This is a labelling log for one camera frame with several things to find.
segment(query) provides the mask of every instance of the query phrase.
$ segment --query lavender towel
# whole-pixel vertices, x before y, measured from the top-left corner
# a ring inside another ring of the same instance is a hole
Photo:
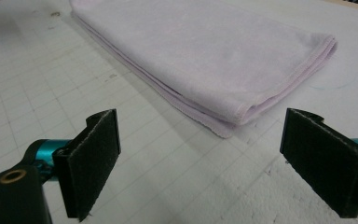
[[[166,100],[222,136],[321,68],[336,48],[216,0],[71,0],[75,18]]]

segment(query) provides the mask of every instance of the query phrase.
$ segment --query white table surface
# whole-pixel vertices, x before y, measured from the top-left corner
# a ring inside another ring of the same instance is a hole
[[[40,138],[73,138],[116,108],[122,154],[84,223],[358,223],[341,219],[280,154],[287,107],[358,137],[358,9],[310,0],[225,0],[338,49],[267,114],[224,140],[187,118],[98,46],[67,0],[0,2],[0,172]],[[54,223],[65,214],[44,185]]]

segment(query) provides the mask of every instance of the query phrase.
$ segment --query folded towel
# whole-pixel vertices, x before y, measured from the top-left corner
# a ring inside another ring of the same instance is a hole
[[[71,6],[135,74],[225,138],[315,73],[336,48],[331,35],[215,0],[71,0]]]

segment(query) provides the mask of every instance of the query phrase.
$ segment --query fabric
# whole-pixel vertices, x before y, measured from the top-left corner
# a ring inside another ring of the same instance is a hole
[[[221,137],[325,65],[331,35],[215,0],[71,0],[75,18],[166,100]]]

